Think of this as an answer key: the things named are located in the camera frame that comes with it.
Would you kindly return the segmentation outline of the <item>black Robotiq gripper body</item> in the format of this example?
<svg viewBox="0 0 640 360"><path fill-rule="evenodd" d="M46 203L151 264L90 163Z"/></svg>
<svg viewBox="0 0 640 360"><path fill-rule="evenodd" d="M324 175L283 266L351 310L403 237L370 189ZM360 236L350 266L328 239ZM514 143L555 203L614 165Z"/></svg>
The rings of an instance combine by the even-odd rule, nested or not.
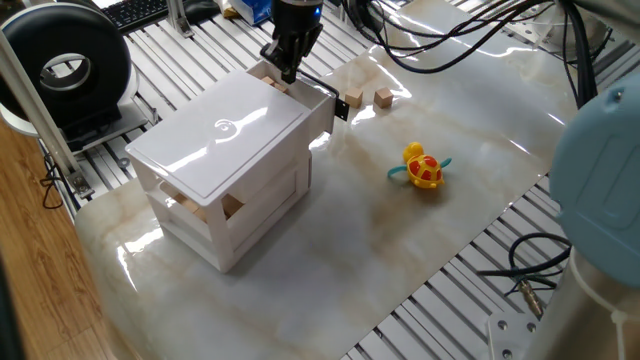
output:
<svg viewBox="0 0 640 360"><path fill-rule="evenodd" d="M273 0L274 40L300 40L312 46L322 30L322 0Z"/></svg>

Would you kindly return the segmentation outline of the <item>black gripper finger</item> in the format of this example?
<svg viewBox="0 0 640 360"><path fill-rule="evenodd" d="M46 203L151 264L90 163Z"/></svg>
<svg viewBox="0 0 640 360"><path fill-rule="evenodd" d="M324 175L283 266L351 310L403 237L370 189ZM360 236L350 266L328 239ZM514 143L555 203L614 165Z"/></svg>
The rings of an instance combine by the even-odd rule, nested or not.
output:
<svg viewBox="0 0 640 360"><path fill-rule="evenodd" d="M315 24L313 27L307 24L306 26L291 26L288 30L289 83L296 80L297 70L302 59L309 55L322 29L322 24Z"/></svg>
<svg viewBox="0 0 640 360"><path fill-rule="evenodd" d="M281 79L285 83L293 82L292 54L287 36L280 36L264 45L260 54L280 71Z"/></svg>

